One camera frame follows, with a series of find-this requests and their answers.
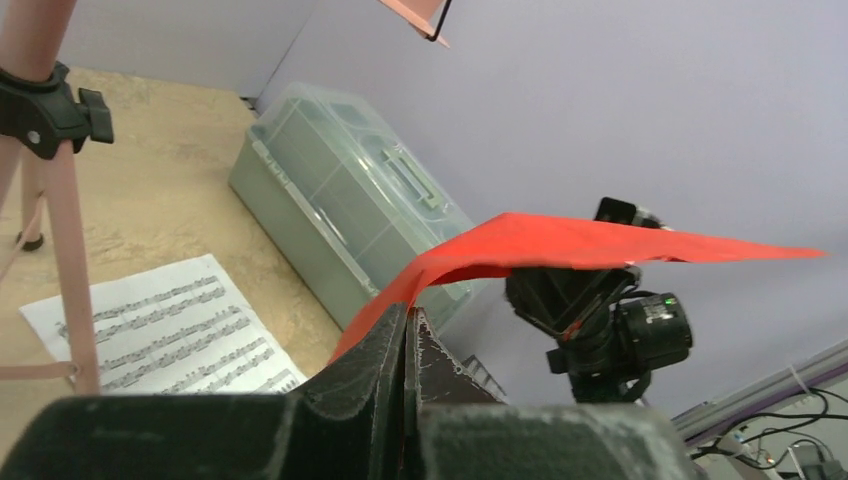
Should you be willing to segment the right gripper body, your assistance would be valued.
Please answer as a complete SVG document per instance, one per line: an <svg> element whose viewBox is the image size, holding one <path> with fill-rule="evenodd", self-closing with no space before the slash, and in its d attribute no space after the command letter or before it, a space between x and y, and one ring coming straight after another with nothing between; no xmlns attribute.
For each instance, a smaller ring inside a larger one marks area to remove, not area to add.
<svg viewBox="0 0 848 480"><path fill-rule="evenodd" d="M688 358L693 334L672 293L627 292L547 353L554 374L639 378Z"/></svg>

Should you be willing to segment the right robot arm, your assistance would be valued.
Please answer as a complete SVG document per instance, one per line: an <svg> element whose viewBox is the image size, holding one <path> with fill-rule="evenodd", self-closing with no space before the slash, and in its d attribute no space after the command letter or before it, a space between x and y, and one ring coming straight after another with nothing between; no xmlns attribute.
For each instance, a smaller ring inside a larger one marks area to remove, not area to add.
<svg viewBox="0 0 848 480"><path fill-rule="evenodd" d="M682 303L641 289L641 278L638 267L523 267L506 278L515 315L556 341L549 369L567 375L576 402L634 403L654 371L688 358L693 334Z"/></svg>

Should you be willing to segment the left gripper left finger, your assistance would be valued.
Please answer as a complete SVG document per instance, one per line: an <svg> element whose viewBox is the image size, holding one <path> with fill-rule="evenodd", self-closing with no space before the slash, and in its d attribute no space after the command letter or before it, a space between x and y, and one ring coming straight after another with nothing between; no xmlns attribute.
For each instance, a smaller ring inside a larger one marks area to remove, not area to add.
<svg viewBox="0 0 848 480"><path fill-rule="evenodd" d="M393 479L407 308L285 394L69 397L43 409L5 479Z"/></svg>

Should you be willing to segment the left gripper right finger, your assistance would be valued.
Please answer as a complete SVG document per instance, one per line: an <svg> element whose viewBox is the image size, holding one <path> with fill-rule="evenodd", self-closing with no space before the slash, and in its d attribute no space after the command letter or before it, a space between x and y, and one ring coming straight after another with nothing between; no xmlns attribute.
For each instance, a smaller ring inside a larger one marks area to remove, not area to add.
<svg viewBox="0 0 848 480"><path fill-rule="evenodd" d="M700 479L670 422L632 404L508 405L438 340L421 309L405 341L408 479Z"/></svg>

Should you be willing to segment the pink music stand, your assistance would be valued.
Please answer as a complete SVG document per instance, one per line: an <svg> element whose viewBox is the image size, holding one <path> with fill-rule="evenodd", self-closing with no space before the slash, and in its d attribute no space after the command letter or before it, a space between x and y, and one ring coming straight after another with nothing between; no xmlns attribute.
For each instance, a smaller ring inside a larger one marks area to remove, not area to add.
<svg viewBox="0 0 848 480"><path fill-rule="evenodd" d="M76 392L100 391L90 284L75 156L87 140L114 141L101 93L66 83L58 54L75 9L73 1L12 1L1 30L1 192L22 173L22 221L16 251L43 243L41 215L49 213L70 358L4 366L4 380L70 378Z"/></svg>

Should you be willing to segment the red sheet music page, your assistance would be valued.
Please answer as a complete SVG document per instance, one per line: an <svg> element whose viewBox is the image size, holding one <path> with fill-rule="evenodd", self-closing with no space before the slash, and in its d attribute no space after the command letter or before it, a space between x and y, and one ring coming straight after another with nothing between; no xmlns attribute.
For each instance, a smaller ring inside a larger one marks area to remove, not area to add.
<svg viewBox="0 0 848 480"><path fill-rule="evenodd" d="M662 261L727 263L815 258L823 251L588 219L506 212L416 256L346 327L332 358L357 345L395 303L433 285L505 278L518 267L582 270Z"/></svg>

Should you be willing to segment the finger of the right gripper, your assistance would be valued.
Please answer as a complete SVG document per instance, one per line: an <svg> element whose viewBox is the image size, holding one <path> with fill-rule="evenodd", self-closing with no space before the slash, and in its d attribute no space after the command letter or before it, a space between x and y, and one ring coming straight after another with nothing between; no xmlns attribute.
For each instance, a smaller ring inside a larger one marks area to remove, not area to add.
<svg viewBox="0 0 848 480"><path fill-rule="evenodd" d="M638 267L578 270L516 268L505 280L505 298L515 315L566 342L608 326L611 307L642 279Z"/></svg>

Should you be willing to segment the white sheet music page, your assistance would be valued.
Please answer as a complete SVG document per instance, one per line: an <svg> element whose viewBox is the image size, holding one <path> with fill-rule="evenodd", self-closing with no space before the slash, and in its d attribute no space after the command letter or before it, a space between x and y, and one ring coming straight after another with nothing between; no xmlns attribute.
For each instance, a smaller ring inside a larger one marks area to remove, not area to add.
<svg viewBox="0 0 848 480"><path fill-rule="evenodd" d="M91 298L104 394L287 393L307 379L211 254Z"/></svg>

